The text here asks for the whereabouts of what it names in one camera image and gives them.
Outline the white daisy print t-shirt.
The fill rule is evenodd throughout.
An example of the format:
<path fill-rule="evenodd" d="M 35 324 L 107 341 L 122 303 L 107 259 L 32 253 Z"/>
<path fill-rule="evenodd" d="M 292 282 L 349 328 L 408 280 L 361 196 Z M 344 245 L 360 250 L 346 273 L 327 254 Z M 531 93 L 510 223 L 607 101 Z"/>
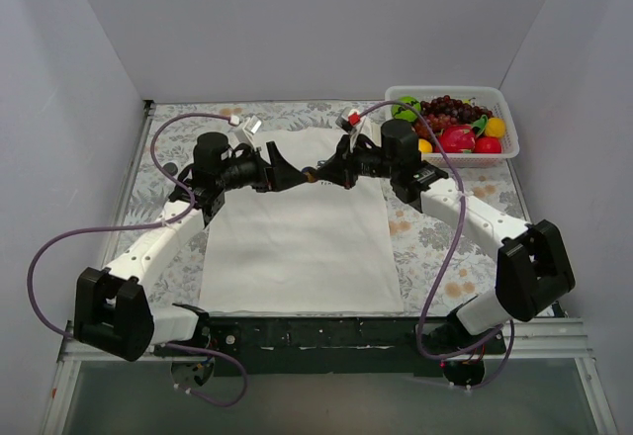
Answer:
<path fill-rule="evenodd" d="M 390 313 L 404 304 L 381 183 L 226 194 L 208 226 L 199 305 L 213 312 Z"/>

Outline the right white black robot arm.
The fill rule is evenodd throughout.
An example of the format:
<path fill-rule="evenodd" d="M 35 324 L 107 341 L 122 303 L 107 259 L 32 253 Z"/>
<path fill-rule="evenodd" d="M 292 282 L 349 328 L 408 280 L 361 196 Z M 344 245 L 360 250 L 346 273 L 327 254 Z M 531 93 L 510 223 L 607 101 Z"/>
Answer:
<path fill-rule="evenodd" d="M 362 132 L 357 115 L 337 124 L 345 134 L 334 154 L 312 171 L 314 179 L 345 189 L 360 177 L 387 179 L 401 202 L 454 228 L 451 252 L 467 237 L 497 265 L 492 290 L 458 305 L 430 333 L 424 333 L 422 322 L 417 325 L 416 345 L 423 356 L 439 360 L 470 353 L 499 334 L 504 324 L 532 320 L 575 287 L 555 224 L 511 217 L 467 195 L 456 174 L 422 158 L 408 123 L 382 123 L 379 143 Z"/>

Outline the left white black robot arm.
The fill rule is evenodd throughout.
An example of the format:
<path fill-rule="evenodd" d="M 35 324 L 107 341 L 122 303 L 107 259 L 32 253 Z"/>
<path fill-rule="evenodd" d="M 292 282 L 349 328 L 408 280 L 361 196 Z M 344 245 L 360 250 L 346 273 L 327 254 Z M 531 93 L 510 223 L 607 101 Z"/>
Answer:
<path fill-rule="evenodd" d="M 152 308 L 147 291 L 180 249 L 219 213 L 226 192 L 243 187 L 283 192 L 308 180 L 274 142 L 267 142 L 264 152 L 246 143 L 231 147 L 220 132 L 198 137 L 193 161 L 178 178 L 184 185 L 169 196 L 155 228 L 104 269 L 88 268 L 79 276 L 73 321 L 76 340 L 130 362 L 148 347 L 170 342 L 188 355 L 203 354 L 211 333 L 200 323 L 202 311 L 183 304 Z"/>

